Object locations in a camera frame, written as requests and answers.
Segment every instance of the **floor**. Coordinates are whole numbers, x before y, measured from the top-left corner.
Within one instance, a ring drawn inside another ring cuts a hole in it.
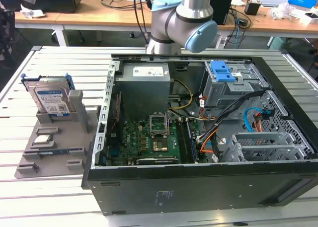
[[[13,68],[3,67],[0,63],[0,90],[6,85],[19,64],[26,57],[33,45],[57,46],[51,41],[51,30],[44,29],[19,29],[22,35],[16,32],[15,43],[13,45],[12,55],[16,64]],[[80,43],[80,34],[78,31],[67,31],[70,46],[101,46],[101,47],[143,47],[145,42],[141,33],[135,33],[135,38],[129,37],[129,32],[108,32],[103,31],[102,41],[96,41],[94,31],[83,31],[84,43]],[[240,48],[242,49],[268,49],[268,37],[245,37]],[[211,48],[216,45],[217,38],[214,40]],[[287,50],[292,57],[308,71],[313,63],[314,56],[309,54],[311,46],[304,39],[291,39],[291,46]],[[234,48],[234,44],[228,43],[226,48]],[[318,76],[318,70],[311,69],[310,75]]]

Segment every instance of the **gray power supply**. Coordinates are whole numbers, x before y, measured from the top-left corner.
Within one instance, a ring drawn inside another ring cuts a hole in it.
[[[125,118],[146,120],[150,114],[166,112],[170,90],[167,63],[126,63],[115,85],[123,93]]]

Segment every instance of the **hard drive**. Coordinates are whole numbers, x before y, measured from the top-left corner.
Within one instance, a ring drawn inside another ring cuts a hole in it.
[[[26,90],[34,99],[39,113],[47,113],[51,117],[62,117],[76,111],[68,101],[70,90],[75,89],[69,74],[38,78],[26,78],[26,75],[22,74],[21,78]]]

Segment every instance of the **gray drive holder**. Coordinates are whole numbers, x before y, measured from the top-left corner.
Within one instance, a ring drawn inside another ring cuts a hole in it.
[[[83,174],[98,114],[86,111],[82,98],[81,90],[70,90],[68,99],[76,111],[59,120],[37,112],[38,121],[17,167],[16,178]]]

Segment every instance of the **slotted metal tabletop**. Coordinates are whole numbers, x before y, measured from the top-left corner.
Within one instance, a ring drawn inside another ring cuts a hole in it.
[[[318,187],[284,207],[104,217],[81,175],[16,179],[14,173],[36,122],[36,105],[20,75],[72,75],[87,109],[103,97],[111,54],[140,48],[42,47],[31,51],[0,93],[0,226],[317,226]],[[260,56],[318,127],[318,85],[289,56],[272,50],[206,50],[202,54]]]

